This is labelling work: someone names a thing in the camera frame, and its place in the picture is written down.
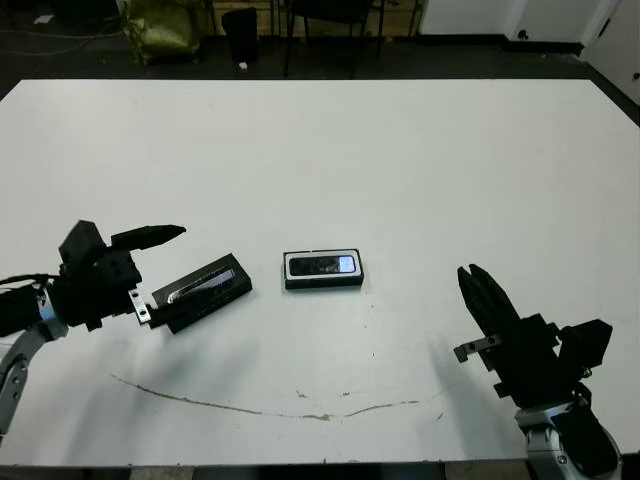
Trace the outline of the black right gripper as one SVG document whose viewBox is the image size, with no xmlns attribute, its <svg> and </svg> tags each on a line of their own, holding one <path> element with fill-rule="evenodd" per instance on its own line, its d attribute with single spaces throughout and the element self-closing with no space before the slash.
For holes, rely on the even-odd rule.
<svg viewBox="0 0 640 480">
<path fill-rule="evenodd" d="M 506 292 L 479 266 L 457 269 L 467 310 L 484 336 L 454 348 L 460 363 L 477 354 L 495 372 L 498 397 L 509 397 L 520 409 L 566 403 L 574 398 L 581 375 L 564 365 L 554 351 L 558 327 L 541 315 L 519 319 Z"/>
</svg>

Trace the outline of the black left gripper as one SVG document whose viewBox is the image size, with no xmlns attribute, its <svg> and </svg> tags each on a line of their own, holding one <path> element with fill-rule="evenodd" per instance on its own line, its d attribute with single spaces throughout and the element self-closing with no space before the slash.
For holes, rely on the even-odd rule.
<svg viewBox="0 0 640 480">
<path fill-rule="evenodd" d="M 89 331 L 102 327 L 106 317 L 135 312 L 129 292 L 142 282 L 131 253 L 162 245 L 186 232 L 183 226 L 144 226 L 111 236 L 111 249 L 97 256 L 62 253 L 59 276 L 49 287 L 56 316 L 67 326 L 85 325 Z M 149 310 L 150 329 L 171 322 L 170 305 Z"/>
</svg>

